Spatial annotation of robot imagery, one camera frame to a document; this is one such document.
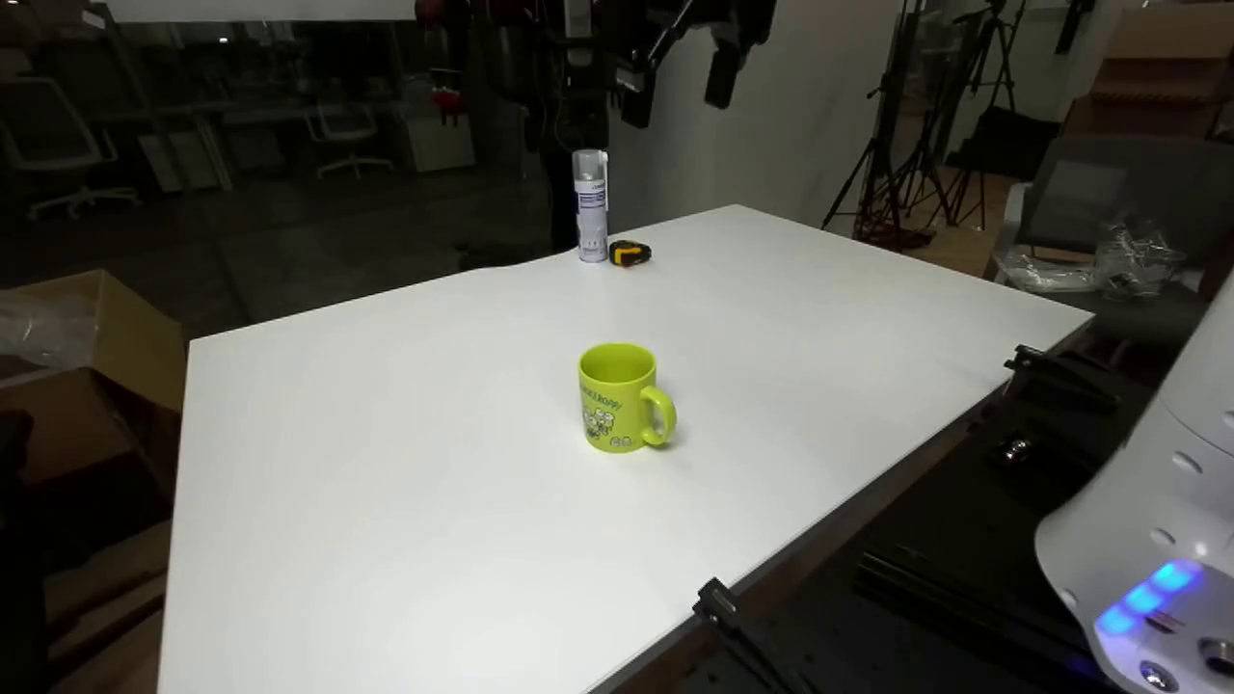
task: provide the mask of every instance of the table surface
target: table surface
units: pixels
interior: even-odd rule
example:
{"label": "table surface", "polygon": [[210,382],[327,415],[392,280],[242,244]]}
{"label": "table surface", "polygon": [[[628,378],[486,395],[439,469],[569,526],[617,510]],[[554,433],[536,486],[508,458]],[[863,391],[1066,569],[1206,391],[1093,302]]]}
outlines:
{"label": "table surface", "polygon": [[[193,343],[164,690],[588,690],[1089,311],[754,207]],[[637,339],[670,451],[598,456]]]}

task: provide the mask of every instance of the white device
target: white device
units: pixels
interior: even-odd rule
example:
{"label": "white device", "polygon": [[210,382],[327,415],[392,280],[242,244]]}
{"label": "white device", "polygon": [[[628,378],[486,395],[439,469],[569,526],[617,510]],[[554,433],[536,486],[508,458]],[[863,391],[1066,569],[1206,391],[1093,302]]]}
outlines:
{"label": "white device", "polygon": [[1036,563],[1126,690],[1234,690],[1234,279]]}

